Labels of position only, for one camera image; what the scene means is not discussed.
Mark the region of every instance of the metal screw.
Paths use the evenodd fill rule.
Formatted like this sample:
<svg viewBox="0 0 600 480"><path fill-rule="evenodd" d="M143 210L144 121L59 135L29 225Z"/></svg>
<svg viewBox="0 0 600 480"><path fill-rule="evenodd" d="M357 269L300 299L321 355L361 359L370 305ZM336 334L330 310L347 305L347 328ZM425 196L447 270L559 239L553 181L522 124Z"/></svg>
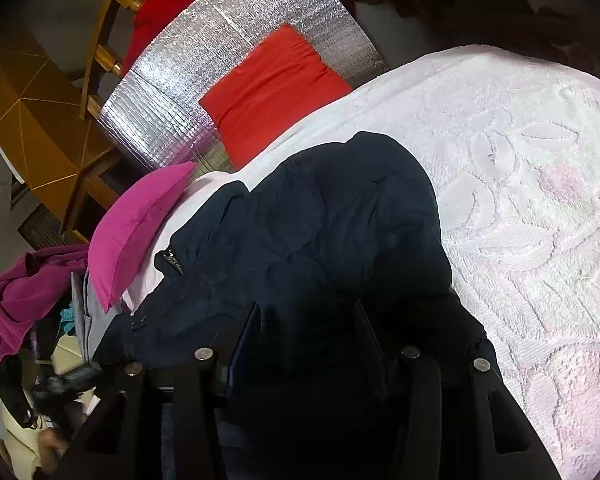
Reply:
<svg viewBox="0 0 600 480"><path fill-rule="evenodd" d="M198 348L194 354L198 361L208 361L214 356L214 351L211 348Z"/></svg>
<svg viewBox="0 0 600 480"><path fill-rule="evenodd" d="M125 374L132 377L139 375L142 372L142 365L139 362L129 363L125 366Z"/></svg>
<svg viewBox="0 0 600 480"><path fill-rule="evenodd" d="M415 359L420 357L420 349L417 346L405 346L400 350L400 357L403 359Z"/></svg>
<svg viewBox="0 0 600 480"><path fill-rule="evenodd" d="M483 359L478 357L474 360L474 368L479 372L485 373L491 370L491 363L487 361L487 359Z"/></svg>

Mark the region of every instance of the teal cloth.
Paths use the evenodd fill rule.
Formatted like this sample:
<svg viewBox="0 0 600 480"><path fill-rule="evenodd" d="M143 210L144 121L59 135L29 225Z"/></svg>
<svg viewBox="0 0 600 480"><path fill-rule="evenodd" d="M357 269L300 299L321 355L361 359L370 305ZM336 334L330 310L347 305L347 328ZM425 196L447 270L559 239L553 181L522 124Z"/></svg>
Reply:
<svg viewBox="0 0 600 480"><path fill-rule="evenodd" d="M60 311L60 332L75 335L74 308L71 303L68 308Z"/></svg>

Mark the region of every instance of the pink garment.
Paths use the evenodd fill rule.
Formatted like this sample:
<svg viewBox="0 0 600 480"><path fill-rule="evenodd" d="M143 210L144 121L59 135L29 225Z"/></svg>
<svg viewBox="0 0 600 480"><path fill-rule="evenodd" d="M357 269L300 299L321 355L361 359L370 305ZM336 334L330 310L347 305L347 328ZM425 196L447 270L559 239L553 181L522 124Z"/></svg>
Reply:
<svg viewBox="0 0 600 480"><path fill-rule="evenodd" d="M33 324L71 286L71 273L87 268L89 246L61 246L26 253L0 276L0 361L18 352Z"/></svg>

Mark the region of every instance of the bed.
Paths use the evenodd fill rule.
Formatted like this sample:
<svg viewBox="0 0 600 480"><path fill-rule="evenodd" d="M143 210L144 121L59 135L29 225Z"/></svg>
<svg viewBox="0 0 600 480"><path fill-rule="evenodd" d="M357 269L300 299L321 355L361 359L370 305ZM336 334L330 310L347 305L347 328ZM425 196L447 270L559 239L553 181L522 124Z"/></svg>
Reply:
<svg viewBox="0 0 600 480"><path fill-rule="evenodd" d="M438 197L454 287L565 480L600 469L600 81L486 46L430 54L299 121L245 168L193 182L155 253L223 184L253 189L289 155L357 131L397 139Z"/></svg>

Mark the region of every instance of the zipper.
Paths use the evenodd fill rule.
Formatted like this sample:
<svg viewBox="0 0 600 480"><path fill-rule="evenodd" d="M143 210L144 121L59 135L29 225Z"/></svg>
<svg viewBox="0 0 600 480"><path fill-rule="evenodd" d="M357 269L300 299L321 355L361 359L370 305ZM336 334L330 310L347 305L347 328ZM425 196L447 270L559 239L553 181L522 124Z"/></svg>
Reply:
<svg viewBox="0 0 600 480"><path fill-rule="evenodd" d="M173 249L171 249L170 247L167 248L165 251L162 252L162 257L165 260L167 260L167 262L170 263L178 271L179 275L184 276L184 271L182 270L182 266L180 265L180 262L176 258L176 255L173 254Z"/></svg>

